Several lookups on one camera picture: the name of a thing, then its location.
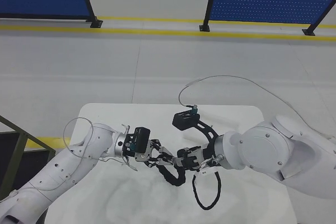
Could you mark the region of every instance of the cable connector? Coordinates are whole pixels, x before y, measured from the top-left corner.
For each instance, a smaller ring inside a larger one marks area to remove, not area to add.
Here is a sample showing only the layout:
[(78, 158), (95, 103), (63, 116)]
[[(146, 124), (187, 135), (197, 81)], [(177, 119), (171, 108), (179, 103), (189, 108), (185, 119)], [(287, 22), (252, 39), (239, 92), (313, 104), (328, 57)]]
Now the cable connector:
[(197, 105), (187, 105), (186, 107), (188, 107), (188, 108), (191, 108), (191, 110), (190, 110), (190, 114), (191, 115), (194, 115), (194, 114), (197, 114), (198, 113), (198, 106)]

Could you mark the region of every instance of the blue barrier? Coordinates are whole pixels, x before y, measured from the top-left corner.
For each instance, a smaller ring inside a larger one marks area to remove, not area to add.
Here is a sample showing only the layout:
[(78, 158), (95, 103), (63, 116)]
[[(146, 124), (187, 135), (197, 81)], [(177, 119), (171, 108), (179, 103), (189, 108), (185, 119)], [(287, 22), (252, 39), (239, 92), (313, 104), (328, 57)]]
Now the blue barrier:
[(274, 22), (311, 24), (313, 31), (335, 5), (336, 0), (209, 0), (201, 31), (209, 31), (208, 21)]
[(0, 18), (87, 20), (100, 28), (90, 0), (0, 0)]

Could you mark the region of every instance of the black metal post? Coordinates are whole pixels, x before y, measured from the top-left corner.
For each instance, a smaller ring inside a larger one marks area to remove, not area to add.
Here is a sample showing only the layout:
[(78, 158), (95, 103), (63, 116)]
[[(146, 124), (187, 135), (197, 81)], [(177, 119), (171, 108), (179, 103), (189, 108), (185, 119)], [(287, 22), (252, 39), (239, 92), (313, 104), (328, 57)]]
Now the black metal post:
[(87, 9), (90, 13), (90, 19), (86, 20), (86, 22), (91, 22), (91, 28), (101, 28), (103, 21), (98, 20), (95, 16), (94, 10), (92, 9), (90, 0), (85, 0)]
[(326, 8), (326, 10), (321, 14), (321, 16), (318, 18), (318, 20), (316, 20), (316, 22), (314, 24), (311, 24), (309, 26), (309, 28), (307, 29), (302, 29), (302, 32), (304, 32), (304, 34), (306, 36), (315, 36), (314, 34), (314, 30), (317, 28), (317, 26), (321, 23), (321, 21), (325, 18), (325, 16), (330, 12), (330, 10), (332, 9), (332, 7), (336, 4), (336, 0), (332, 0), (331, 3), (328, 5), (328, 7)]
[(0, 187), (0, 200), (6, 198), (11, 192), (12, 184), (16, 176), (18, 166), (20, 165), (22, 154), (24, 153), (27, 137), (20, 133), (15, 149), (12, 153), (10, 162), (7, 166), (5, 176)]
[(210, 28), (208, 26), (209, 19), (211, 18), (211, 12), (213, 7), (214, 0), (208, 0), (206, 16), (204, 18), (204, 22), (202, 25), (199, 25), (199, 30), (203, 32), (210, 32)]

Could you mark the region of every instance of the blue panel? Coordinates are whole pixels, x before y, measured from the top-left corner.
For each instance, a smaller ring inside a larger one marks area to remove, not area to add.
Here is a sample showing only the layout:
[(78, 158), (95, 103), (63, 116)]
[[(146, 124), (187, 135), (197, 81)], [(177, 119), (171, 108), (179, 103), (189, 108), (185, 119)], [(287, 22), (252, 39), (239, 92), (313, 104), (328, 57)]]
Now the blue panel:
[(332, 0), (214, 0), (210, 20), (313, 24)]
[(89, 16), (85, 0), (0, 0), (0, 13)]

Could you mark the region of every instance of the white cable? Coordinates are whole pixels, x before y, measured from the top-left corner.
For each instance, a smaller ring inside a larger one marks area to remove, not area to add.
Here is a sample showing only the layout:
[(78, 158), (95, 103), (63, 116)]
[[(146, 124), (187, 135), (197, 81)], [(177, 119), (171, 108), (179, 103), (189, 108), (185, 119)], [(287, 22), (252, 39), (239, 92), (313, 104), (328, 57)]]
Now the white cable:
[(262, 87), (261, 85), (257, 84), (256, 82), (252, 81), (252, 80), (249, 80), (247, 78), (243, 78), (243, 77), (239, 77), (239, 76), (229, 76), (229, 75), (217, 75), (217, 76), (208, 76), (208, 77), (205, 77), (205, 78), (199, 78), (197, 80), (194, 80), (193, 82), (189, 82), (187, 85), (185, 85), (185, 87), (179, 92), (178, 94), (178, 101), (179, 103), (182, 105), (182, 106), (185, 106), (187, 107), (187, 105), (184, 105), (181, 100), (180, 100), (180, 95), (182, 94), (182, 92), (184, 90), (186, 90), (189, 86), (192, 86), (200, 81), (203, 81), (203, 80), (206, 80), (208, 78), (213, 78), (213, 77), (232, 77), (232, 78), (239, 78), (239, 79), (242, 79), (242, 80), (246, 80), (246, 81), (249, 81), (251, 83), (253, 83), (254, 85), (262, 88), (263, 90), (265, 90), (266, 92), (270, 93), (271, 95), (275, 96), (276, 98), (278, 98), (279, 100), (281, 100), (284, 104), (286, 104), (289, 108), (291, 108), (300, 118), (301, 120), (309, 127), (311, 128), (312, 130), (316, 131), (317, 133), (321, 134), (322, 136), (324, 136), (325, 138), (327, 139), (331, 139), (331, 138), (334, 138), (334, 136), (330, 136), (330, 135), (327, 135), (327, 134), (324, 134), (318, 130), (316, 130), (315, 128), (311, 127), (307, 122), (306, 120), (297, 112), (297, 110), (291, 105), (289, 104), (288, 102), (284, 101), (282, 98), (280, 98), (279, 96), (277, 96), (276, 94), (270, 92), (269, 90), (267, 90), (266, 88)]

